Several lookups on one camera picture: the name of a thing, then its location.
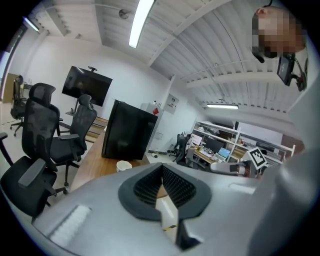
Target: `black mesh office chair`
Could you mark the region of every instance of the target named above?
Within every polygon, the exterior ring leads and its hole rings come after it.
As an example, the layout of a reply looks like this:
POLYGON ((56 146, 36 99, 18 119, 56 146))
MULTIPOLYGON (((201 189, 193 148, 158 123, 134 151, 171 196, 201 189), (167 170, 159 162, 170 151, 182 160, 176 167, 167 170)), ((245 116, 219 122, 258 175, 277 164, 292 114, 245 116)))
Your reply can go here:
POLYGON ((52 140, 50 155, 56 166, 65 165, 65 182, 64 186, 68 187, 68 170, 69 166, 79 168, 79 165, 73 161, 80 161, 81 156, 87 150, 86 134, 97 117, 97 111, 93 109, 90 103, 91 96, 82 95, 78 99, 78 107, 73 117, 70 130, 61 133, 70 133, 65 135, 68 139, 59 139, 54 137, 52 140))
POLYGON ((65 187, 52 188, 57 167, 50 158, 50 148, 60 115, 59 109, 50 104, 55 90, 37 83, 29 92, 22 130, 22 149, 27 156, 12 163, 2 142, 8 135, 0 133, 0 149, 11 165, 0 180, 1 188, 18 209, 33 218, 43 211, 48 197, 67 193, 65 187))
POLYGON ((20 120, 20 122, 10 125, 10 130, 12 130, 12 126, 18 126, 14 131, 14 136, 17 136, 17 131, 24 125, 26 103, 23 101, 25 98, 20 97, 20 86, 23 82, 22 75, 18 75, 13 82, 13 104, 10 114, 14 119, 20 120))

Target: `wall-mounted television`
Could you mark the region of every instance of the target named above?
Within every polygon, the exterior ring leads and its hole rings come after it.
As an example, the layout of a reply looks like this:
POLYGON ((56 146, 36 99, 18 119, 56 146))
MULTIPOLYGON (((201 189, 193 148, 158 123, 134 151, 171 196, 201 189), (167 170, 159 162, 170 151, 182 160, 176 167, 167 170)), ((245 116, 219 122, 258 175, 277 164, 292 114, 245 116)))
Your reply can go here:
POLYGON ((92 97, 91 103, 104 104, 112 79, 83 68, 72 66, 64 82, 62 93, 74 98, 87 94, 92 97))

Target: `laptop screen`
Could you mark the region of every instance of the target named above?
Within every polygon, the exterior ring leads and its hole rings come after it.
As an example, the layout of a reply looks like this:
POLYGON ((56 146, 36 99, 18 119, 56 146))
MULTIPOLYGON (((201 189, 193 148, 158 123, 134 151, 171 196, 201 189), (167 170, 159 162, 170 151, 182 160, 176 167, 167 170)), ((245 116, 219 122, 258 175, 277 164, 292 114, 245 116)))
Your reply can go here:
POLYGON ((218 154, 220 156, 224 157, 224 158, 227 158, 229 156, 229 154, 230 154, 230 150, 227 150, 227 149, 222 147, 222 148, 220 148, 218 154))

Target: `floor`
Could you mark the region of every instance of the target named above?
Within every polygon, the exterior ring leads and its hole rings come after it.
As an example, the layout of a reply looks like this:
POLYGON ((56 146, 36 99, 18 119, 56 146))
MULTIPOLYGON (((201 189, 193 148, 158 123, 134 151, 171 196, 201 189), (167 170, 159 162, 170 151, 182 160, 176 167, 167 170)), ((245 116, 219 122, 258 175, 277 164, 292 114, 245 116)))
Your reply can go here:
MULTIPOLYGON (((0 102, 0 133, 5 132, 7 133, 8 137, 4 139, 3 144, 8 151, 8 154, 10 155, 13 162, 16 162, 19 158, 25 156, 25 153, 22 149, 21 145, 21 139, 22 139, 22 128, 20 128, 16 132, 16 137, 14 137, 14 129, 10 130, 10 125, 17 123, 15 119, 12 118, 10 115, 11 110, 11 104, 10 103, 1 103, 0 102)), ((61 131, 66 130, 64 127, 60 127, 61 131)), ((88 150, 84 153, 82 156, 82 159, 85 158, 86 154, 88 153, 89 149, 93 145, 93 143, 86 141, 86 145, 88 150)), ((158 155, 157 158, 154 158, 150 153, 146 153, 146 157, 149 161, 149 163, 170 163, 175 164, 176 162, 173 162, 175 159, 173 156, 169 155, 158 155)), ((5 173, 5 171, 9 168, 8 163, 4 161, 4 158, 2 154, 0 154, 0 177, 5 173)), ((57 167, 57 179, 53 185, 53 188, 62 188, 64 186, 65 182, 65 166, 58 166, 57 167)), ((69 172, 68 172, 68 182, 71 186, 72 181, 77 173, 77 168, 70 166, 69 172)), ((64 195, 63 193, 59 193, 57 197, 51 196, 48 198, 48 202, 51 205, 56 204, 60 200, 62 200, 64 197, 68 195, 64 195)), ((171 226, 175 226, 178 223, 178 210, 175 207, 175 205, 172 203, 169 196, 159 198, 156 202, 156 209, 161 211, 162 213, 162 228, 165 231, 165 233, 168 235, 170 240, 174 243, 176 239, 177 234, 177 228, 169 228, 171 226)), ((23 212, 18 211, 18 214, 26 218, 28 221, 31 221, 31 217, 25 215, 23 212)))

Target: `ceiling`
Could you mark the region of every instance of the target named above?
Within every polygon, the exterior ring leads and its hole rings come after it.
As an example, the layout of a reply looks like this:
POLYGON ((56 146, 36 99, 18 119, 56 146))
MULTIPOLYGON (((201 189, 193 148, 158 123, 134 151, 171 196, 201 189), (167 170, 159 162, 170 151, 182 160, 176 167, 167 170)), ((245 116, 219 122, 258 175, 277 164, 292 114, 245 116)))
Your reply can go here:
POLYGON ((52 36, 74 37, 124 52, 168 79, 177 75, 198 102, 287 112, 296 86, 278 78, 278 59, 251 53, 251 19, 269 0, 157 0, 138 47, 129 37, 139 0, 43 1, 30 14, 52 36), (119 11, 128 11, 128 18, 119 11))

